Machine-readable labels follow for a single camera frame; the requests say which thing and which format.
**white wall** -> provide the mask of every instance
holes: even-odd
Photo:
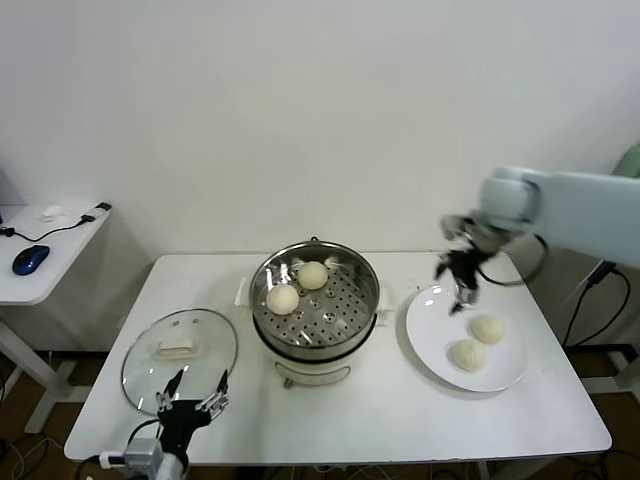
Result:
[[[495,166],[611,171],[639,23],[634,0],[0,0],[0,200],[115,204],[108,261],[72,277],[101,325],[164,252],[442,244]]]

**small white table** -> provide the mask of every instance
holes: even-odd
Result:
[[[46,206],[2,206],[0,214],[4,221],[2,226],[14,227],[16,231],[30,238],[37,238],[54,228],[74,225],[80,220],[80,216],[91,208],[91,205],[65,207],[67,216],[47,223],[40,221]],[[0,237],[0,305],[36,305],[45,300],[102,226],[107,216],[108,212],[94,222],[86,223],[73,230],[54,233],[36,244],[15,235]],[[14,274],[11,270],[13,260],[18,253],[33,245],[50,247],[49,256],[35,272],[26,276]],[[26,433],[40,432],[56,403],[82,403],[91,389],[91,387],[72,387],[67,382],[75,362],[62,362],[57,371],[53,370],[1,321],[0,351],[17,365],[6,381],[5,394],[8,394],[15,385],[22,371],[46,389],[25,427]]]
[[[526,287],[482,285],[480,305],[509,315],[527,339],[522,380],[495,394],[466,392],[439,380],[402,341],[403,303],[434,283],[428,253],[365,255],[387,291],[384,314],[342,382],[283,388],[266,358],[251,314],[233,305],[242,277],[266,255],[171,255],[160,258],[142,289],[65,445],[80,460],[124,449],[149,418],[125,399],[120,369],[136,337],[180,309],[211,308],[238,330],[231,403],[189,445],[194,465],[363,464],[544,457],[497,477],[524,478],[553,455],[602,451],[611,437]],[[488,265],[495,278],[518,273],[507,257]]]

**computer mouse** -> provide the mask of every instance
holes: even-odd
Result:
[[[45,245],[34,245],[21,251],[13,261],[13,273],[16,275],[29,275],[36,271],[45,258],[49,256],[51,249]]]

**metal rim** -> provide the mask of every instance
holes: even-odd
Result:
[[[231,332],[233,333],[233,339],[236,342],[235,355],[233,356],[233,362],[231,362],[231,367],[229,367],[229,370],[228,370],[228,375],[229,376],[231,376],[231,372],[233,372],[233,368],[236,366],[236,362],[238,360],[238,353],[240,351],[240,342],[238,340],[238,332],[236,331],[236,327],[233,325],[231,320],[229,320],[229,317],[227,317],[226,315],[223,315],[222,313],[217,312],[215,310],[211,310],[210,308],[185,308],[185,309],[182,309],[182,310],[176,310],[175,312],[171,312],[168,315],[165,315],[164,317],[162,317],[162,318],[156,320],[155,322],[153,322],[151,325],[149,325],[147,328],[145,328],[140,333],[140,335],[138,335],[136,337],[136,339],[133,341],[133,343],[131,345],[129,345],[129,349],[127,350],[127,354],[124,356],[124,360],[122,361],[122,365],[120,366],[120,391],[124,395],[124,398],[127,399],[127,402],[129,402],[129,404],[131,406],[133,406],[133,408],[135,408],[136,411],[138,411],[138,412],[141,412],[141,413],[143,413],[145,415],[149,415],[151,417],[155,417],[156,416],[155,414],[145,412],[144,410],[139,409],[137,405],[134,405],[133,402],[129,399],[129,396],[127,395],[127,392],[125,392],[124,387],[122,386],[122,378],[124,376],[124,366],[127,364],[127,359],[129,358],[129,355],[131,354],[131,350],[136,345],[136,343],[138,343],[138,340],[140,340],[140,338],[142,338],[142,336],[145,333],[147,333],[149,330],[151,330],[155,325],[157,325],[158,323],[162,322],[163,320],[166,320],[167,318],[171,317],[172,315],[177,315],[179,313],[185,313],[185,312],[208,312],[208,313],[213,313],[214,315],[218,315],[219,317],[222,317],[222,319],[229,324],[229,326],[231,327]]]
[[[335,362],[337,360],[341,360],[341,359],[351,355],[356,350],[358,350],[362,345],[364,345],[364,343],[369,339],[369,337],[373,333],[373,330],[376,327],[377,320],[378,320],[378,314],[374,314],[373,321],[371,322],[371,328],[367,331],[366,335],[364,337],[362,337],[362,339],[360,340],[360,343],[356,344],[353,348],[351,348],[350,350],[347,350],[347,351],[345,351],[343,353],[334,355],[334,356],[332,356],[330,358],[321,358],[321,359],[308,359],[308,358],[294,357],[293,355],[290,355],[290,354],[288,354],[288,353],[286,353],[286,352],[284,352],[282,350],[278,350],[274,345],[271,344],[271,342],[269,342],[269,340],[264,335],[262,330],[260,330],[260,328],[257,325],[256,317],[253,317],[253,325],[254,325],[256,331],[258,332],[258,336],[260,337],[260,340],[262,340],[262,343],[264,343],[269,348],[269,350],[271,350],[276,355],[279,355],[280,357],[282,357],[282,358],[284,358],[286,360],[290,360],[292,362],[304,363],[304,364],[307,364],[307,365],[319,365],[319,364],[322,364],[322,363],[331,363],[331,362]]]

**black cable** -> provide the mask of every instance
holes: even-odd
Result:
[[[584,287],[584,289],[582,290],[582,293],[580,294],[578,303],[576,303],[576,308],[573,310],[573,315],[571,315],[571,321],[569,322],[569,327],[567,327],[567,333],[565,333],[564,339],[562,340],[563,347],[567,346],[569,335],[571,335],[571,329],[573,328],[573,324],[575,323],[576,318],[578,318],[578,312],[580,311],[580,307],[582,307],[582,301],[584,300],[584,297],[587,295],[587,292],[589,290],[591,290],[591,285],[587,284],[587,286]]]
[[[572,480],[590,480],[590,479],[604,480],[600,475],[598,475],[595,472],[592,472],[591,470],[578,470],[576,473],[573,474],[573,477],[571,478]]]
[[[76,473],[73,476],[74,480],[82,480],[82,470],[84,470],[84,468],[90,464],[90,463],[94,463],[97,464],[100,462],[100,456],[99,455],[92,455],[89,458],[85,458],[82,462],[80,462],[80,464],[78,465],[78,468],[76,468]]]
[[[455,478],[456,480],[462,480],[458,475],[456,475],[454,472],[452,472],[451,470],[438,470],[436,473],[433,474],[432,480],[436,480],[436,478],[442,476],[442,475],[449,475],[453,478]]]
[[[74,228],[77,228],[80,225],[84,225],[87,222],[88,222],[87,219],[81,218],[80,220],[78,220],[78,222],[75,225],[71,225],[69,227],[55,228],[53,230],[48,231],[47,233],[44,233],[44,234],[40,235],[38,238],[27,237],[23,233],[16,232],[15,229],[12,228],[12,227],[6,227],[6,228],[0,229],[0,234],[4,235],[6,237],[12,237],[13,235],[16,235],[16,236],[18,236],[20,238],[24,238],[28,242],[36,243],[36,242],[39,242],[40,240],[43,240],[43,239],[47,238],[49,235],[52,235],[52,234],[54,234],[56,232],[63,232],[65,230],[73,230]]]
[[[478,273],[480,274],[480,276],[484,278],[487,282],[492,283],[494,285],[499,285],[501,287],[519,287],[520,285],[524,285],[525,283],[528,283],[533,279],[535,279],[538,275],[540,275],[540,272],[542,272],[542,269],[547,263],[547,259],[549,258],[549,245],[547,245],[547,242],[545,242],[544,238],[542,238],[540,235],[534,235],[534,236],[536,240],[540,242],[540,245],[542,245],[542,256],[540,257],[540,260],[538,261],[538,264],[535,266],[535,268],[531,270],[531,272],[529,272],[529,274],[526,277],[520,280],[512,280],[510,282],[501,282],[487,276],[487,274],[484,273],[480,269],[480,267],[478,267]]]
[[[129,435],[129,440],[127,440],[127,445],[131,443],[131,440],[133,440],[133,438],[136,436],[136,433],[138,433],[144,427],[148,427],[149,425],[153,425],[154,423],[158,423],[159,421],[160,420],[158,420],[157,418],[154,418],[152,420],[147,420],[146,422],[142,422],[140,425],[134,428],[133,432],[131,432],[131,435]]]
[[[580,345],[582,345],[583,343],[588,342],[589,340],[593,340],[595,337],[597,337],[598,335],[600,335],[601,333],[603,333],[605,330],[607,330],[612,324],[613,322],[615,322],[618,317],[620,316],[620,314],[624,311],[624,309],[627,306],[627,303],[629,303],[629,297],[631,296],[631,282],[629,282],[629,279],[627,278],[627,276],[622,273],[620,270],[613,270],[611,273],[613,273],[614,275],[619,276],[620,278],[622,278],[622,280],[624,281],[626,287],[627,287],[627,291],[624,294],[624,300],[622,301],[622,304],[620,305],[620,308],[618,308],[618,311],[613,315],[613,317],[611,317],[611,320],[609,320],[604,327],[602,327],[601,329],[599,329],[597,332],[593,333],[592,335],[589,335],[587,338],[584,338],[582,340],[580,340],[578,343],[572,345],[573,347],[578,347]]]

